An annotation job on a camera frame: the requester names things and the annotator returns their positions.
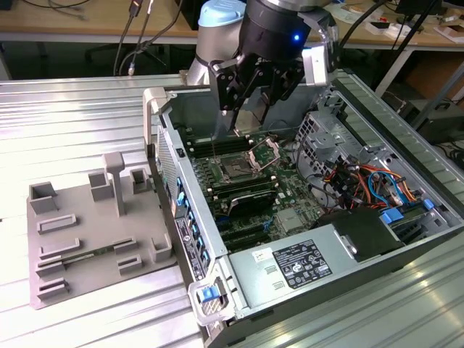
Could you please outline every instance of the connector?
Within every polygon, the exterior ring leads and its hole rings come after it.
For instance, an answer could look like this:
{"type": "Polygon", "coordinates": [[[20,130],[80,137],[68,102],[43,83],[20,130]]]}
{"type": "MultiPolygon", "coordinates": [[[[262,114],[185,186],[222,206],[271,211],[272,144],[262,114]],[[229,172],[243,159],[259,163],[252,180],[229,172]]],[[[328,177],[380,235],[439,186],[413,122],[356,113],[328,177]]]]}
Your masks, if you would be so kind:
{"type": "Polygon", "coordinates": [[[200,230],[196,223],[194,223],[191,227],[191,235],[194,237],[194,239],[198,239],[198,237],[200,237],[200,230]]]}
{"type": "Polygon", "coordinates": [[[129,76],[133,76],[134,72],[136,71],[136,65],[131,63],[130,64],[130,67],[129,67],[129,70],[128,70],[128,75],[129,76]]]}
{"type": "Polygon", "coordinates": [[[144,0],[132,0],[129,6],[129,13],[133,17],[137,17],[140,13],[140,9],[142,8],[142,3],[144,0]]]}
{"type": "Polygon", "coordinates": [[[198,237],[198,241],[196,241],[196,248],[199,252],[202,252],[204,249],[204,241],[202,237],[198,237]]]}
{"type": "Polygon", "coordinates": [[[192,211],[188,212],[188,226],[191,227],[195,222],[195,215],[192,211]]]}
{"type": "Polygon", "coordinates": [[[208,268],[208,266],[210,265],[211,259],[210,259],[210,255],[208,254],[206,250],[202,252],[201,259],[202,259],[204,267],[208,268]]]}

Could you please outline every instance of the warning label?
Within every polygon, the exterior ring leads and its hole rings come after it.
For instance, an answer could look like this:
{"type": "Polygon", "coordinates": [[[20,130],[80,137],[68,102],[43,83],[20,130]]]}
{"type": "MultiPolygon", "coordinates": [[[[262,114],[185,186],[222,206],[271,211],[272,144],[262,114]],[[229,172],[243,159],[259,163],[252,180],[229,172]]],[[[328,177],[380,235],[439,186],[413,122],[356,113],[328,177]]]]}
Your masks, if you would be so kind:
{"type": "Polygon", "coordinates": [[[292,289],[332,274],[312,239],[277,250],[273,255],[292,289]]]}

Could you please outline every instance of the wire bundle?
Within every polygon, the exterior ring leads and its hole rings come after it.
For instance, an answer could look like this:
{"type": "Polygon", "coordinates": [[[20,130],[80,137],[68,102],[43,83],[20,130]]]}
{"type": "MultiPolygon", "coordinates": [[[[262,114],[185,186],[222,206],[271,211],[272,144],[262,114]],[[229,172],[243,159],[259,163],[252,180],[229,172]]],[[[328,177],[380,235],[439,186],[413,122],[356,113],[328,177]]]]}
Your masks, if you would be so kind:
{"type": "MultiPolygon", "coordinates": [[[[338,180],[336,177],[337,173],[346,172],[347,169],[344,165],[338,165],[335,169],[327,175],[324,179],[326,184],[333,184],[333,181],[338,180]]],[[[345,197],[345,205],[350,209],[358,206],[366,206],[373,209],[380,209],[391,207],[394,203],[392,200],[388,200],[381,194],[380,188],[384,180],[387,180],[393,185],[396,195],[399,197],[403,204],[409,204],[415,202],[416,198],[411,194],[405,179],[401,175],[392,172],[388,169],[377,168],[372,165],[360,165],[359,169],[355,172],[348,170],[349,181],[344,181],[346,184],[346,191],[342,194],[345,197]],[[352,188],[356,185],[356,189],[353,193],[352,188]]]]}

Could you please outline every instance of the table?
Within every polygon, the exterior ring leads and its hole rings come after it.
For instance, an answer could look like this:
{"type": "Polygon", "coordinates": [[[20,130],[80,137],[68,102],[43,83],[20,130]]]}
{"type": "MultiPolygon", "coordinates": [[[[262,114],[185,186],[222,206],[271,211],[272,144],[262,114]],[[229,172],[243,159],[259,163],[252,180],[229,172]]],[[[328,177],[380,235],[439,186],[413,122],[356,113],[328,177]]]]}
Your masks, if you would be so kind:
{"type": "MultiPolygon", "coordinates": [[[[44,0],[33,0],[36,3],[44,0]]],[[[372,5],[371,0],[357,5],[366,9],[372,5]]],[[[51,9],[41,9],[16,0],[14,8],[8,12],[0,12],[0,42],[2,41],[36,41],[36,42],[94,42],[114,43],[120,39],[120,34],[128,19],[128,0],[93,0],[82,5],[85,21],[75,17],[60,14],[51,9]]],[[[152,18],[146,29],[144,39],[151,38],[164,28],[173,18],[177,6],[174,0],[159,0],[154,3],[152,18]]],[[[382,7],[390,22],[398,17],[390,9],[382,7]]],[[[144,20],[144,10],[133,21],[125,42],[134,43],[144,20]]],[[[350,24],[337,20],[340,37],[348,31],[350,24]]],[[[404,66],[414,51],[464,51],[464,45],[456,44],[434,31],[434,25],[425,24],[425,30],[416,34],[409,46],[400,54],[388,74],[376,89],[382,95],[397,73],[404,66]]],[[[159,44],[195,44],[197,32],[190,29],[183,15],[164,36],[159,38],[159,44]]],[[[317,40],[311,34],[310,40],[317,40]]],[[[373,35],[360,26],[351,36],[348,49],[391,49],[394,40],[383,35],[373,35]]],[[[2,69],[0,58],[0,80],[7,79],[7,69],[2,69]]]]}

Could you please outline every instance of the aluminum extrusion table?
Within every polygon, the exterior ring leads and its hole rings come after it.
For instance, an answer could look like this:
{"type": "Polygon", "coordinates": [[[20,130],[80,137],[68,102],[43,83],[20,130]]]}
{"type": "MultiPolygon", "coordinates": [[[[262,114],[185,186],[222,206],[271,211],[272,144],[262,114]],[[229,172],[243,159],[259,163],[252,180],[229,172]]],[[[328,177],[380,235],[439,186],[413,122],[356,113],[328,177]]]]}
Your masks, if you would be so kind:
{"type": "MultiPolygon", "coordinates": [[[[0,85],[2,347],[202,347],[178,266],[42,310],[28,305],[28,184],[82,185],[110,151],[129,170],[148,169],[142,92],[179,83],[166,75],[0,85]]],[[[237,347],[462,347],[463,289],[464,234],[237,347]]]]}

